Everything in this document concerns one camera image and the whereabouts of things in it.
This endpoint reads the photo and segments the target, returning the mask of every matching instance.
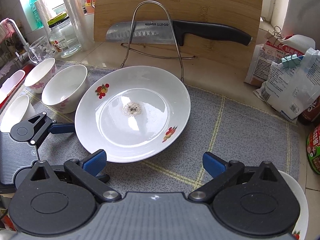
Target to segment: white container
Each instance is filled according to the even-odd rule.
[[[42,102],[63,114],[75,111],[89,89],[87,74],[88,70],[83,65],[73,65],[61,70],[45,86]]]
[[[288,45],[289,47],[292,47],[302,53],[306,53],[309,48],[316,48],[316,42],[314,39],[298,34],[293,35],[286,40],[282,40],[281,44],[282,47],[284,47],[284,51],[286,51],[284,45]]]
[[[30,103],[30,99],[27,95],[22,95],[16,98],[9,106],[1,121],[0,131],[8,133],[11,128],[30,117],[36,115],[33,106]]]

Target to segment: black knife handle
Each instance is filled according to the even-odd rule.
[[[248,33],[224,24],[180,20],[172,20],[172,24],[179,46],[183,46],[186,33],[214,41],[234,41],[246,46],[252,39]]]

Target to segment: wooden cutting board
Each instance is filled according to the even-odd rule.
[[[106,41],[108,28],[117,22],[131,21],[136,6],[145,0],[96,0],[94,40]],[[249,46],[231,41],[210,41],[186,34],[181,52],[205,57],[243,70],[252,58],[261,15],[262,0],[156,0],[162,3],[172,19],[226,24],[253,37]],[[155,4],[140,7],[135,20],[167,20]],[[174,45],[148,45],[175,50]]]

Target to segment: green pump bottle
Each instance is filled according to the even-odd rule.
[[[36,1],[38,1],[38,0],[29,0],[29,4],[30,4],[32,12],[33,12],[33,14],[35,16],[37,27],[41,28],[41,27],[43,27],[43,24],[42,24],[42,21],[41,21],[41,19],[39,17],[39,14],[38,14],[38,11],[36,9],[36,6],[35,6],[35,2]]]

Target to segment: qr code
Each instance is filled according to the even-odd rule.
[[[292,105],[290,106],[290,109],[291,109],[292,112],[294,112],[295,114],[297,114],[298,111],[299,111],[299,108],[298,108],[295,104],[292,104]]]
[[[261,97],[265,100],[268,101],[270,94],[266,91],[265,87],[262,88],[261,90]]]

